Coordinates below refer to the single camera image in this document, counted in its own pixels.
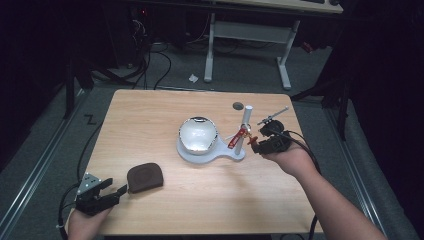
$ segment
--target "wooden table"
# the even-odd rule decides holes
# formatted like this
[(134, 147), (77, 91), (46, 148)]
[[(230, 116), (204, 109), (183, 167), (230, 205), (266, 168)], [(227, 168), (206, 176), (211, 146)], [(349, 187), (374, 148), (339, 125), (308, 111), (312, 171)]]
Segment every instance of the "wooden table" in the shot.
[[(259, 130), (257, 122), (285, 106), (290, 110), (275, 119), (301, 133), (290, 98), (282, 94), (118, 90), (87, 172), (114, 179), (102, 193), (107, 194), (127, 183), (132, 167), (154, 162), (163, 171), (164, 186), (123, 195), (100, 233), (308, 232), (314, 212), (298, 182), (277, 164), (254, 154), (246, 143), (241, 162), (218, 158), (196, 165), (179, 156), (178, 130), (190, 117), (211, 119), (223, 139), (235, 134), (243, 110), (235, 110), (234, 102), (253, 106), (253, 133)], [(316, 231), (322, 232), (320, 226)]]

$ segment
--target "brown sponge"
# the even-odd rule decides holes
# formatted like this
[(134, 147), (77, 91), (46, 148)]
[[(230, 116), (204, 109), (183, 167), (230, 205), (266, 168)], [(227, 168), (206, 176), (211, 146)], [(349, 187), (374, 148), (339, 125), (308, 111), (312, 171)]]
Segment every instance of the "brown sponge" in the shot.
[(127, 180), (129, 193), (163, 186), (162, 170), (156, 163), (145, 163), (131, 168), (128, 171)]

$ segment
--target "metal leg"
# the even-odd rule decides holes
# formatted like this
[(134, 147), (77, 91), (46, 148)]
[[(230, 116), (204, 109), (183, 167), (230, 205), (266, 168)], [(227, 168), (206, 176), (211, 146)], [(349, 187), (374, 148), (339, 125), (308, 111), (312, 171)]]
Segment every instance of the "metal leg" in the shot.
[(287, 61), (287, 58), (289, 56), (290, 49), (293, 45), (294, 38), (296, 37), (296, 33), (297, 33), (297, 29), (299, 28), (299, 24), (300, 24), (299, 20), (295, 21), (295, 23), (293, 24), (293, 28), (290, 31), (284, 54), (283, 54), (282, 57), (277, 58), (278, 69), (280, 70), (281, 81), (283, 82), (283, 88), (285, 90), (291, 89), (290, 79), (289, 79), (289, 76), (287, 74), (287, 69), (286, 69), (286, 61)]
[(205, 82), (212, 81), (212, 71), (213, 71), (213, 40), (215, 34), (215, 13), (211, 13), (211, 23), (209, 30), (209, 49), (208, 55), (206, 56), (206, 66), (205, 66)]

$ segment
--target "human arm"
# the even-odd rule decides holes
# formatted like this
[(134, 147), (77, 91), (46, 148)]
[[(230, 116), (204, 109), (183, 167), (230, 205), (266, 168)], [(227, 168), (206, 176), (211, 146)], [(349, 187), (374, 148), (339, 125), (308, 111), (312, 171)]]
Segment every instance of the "human arm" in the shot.
[(377, 227), (316, 170), (311, 157), (292, 143), (286, 152), (263, 155), (299, 181), (328, 239), (386, 239)]
[(69, 240), (91, 240), (99, 231), (100, 226), (106, 219), (107, 215), (112, 211), (108, 208), (94, 216), (74, 210), (69, 217), (68, 239)]

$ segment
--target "human hand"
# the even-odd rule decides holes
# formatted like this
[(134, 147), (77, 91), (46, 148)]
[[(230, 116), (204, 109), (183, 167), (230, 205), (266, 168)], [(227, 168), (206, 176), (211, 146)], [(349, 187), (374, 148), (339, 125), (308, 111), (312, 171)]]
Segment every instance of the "human hand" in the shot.
[(309, 154), (294, 142), (285, 152), (264, 154), (262, 157), (276, 162), (284, 172), (297, 179), (318, 172)]
[(91, 240), (99, 231), (100, 226), (112, 211), (108, 208), (94, 216), (89, 216), (81, 211), (74, 210), (69, 217), (68, 239)]

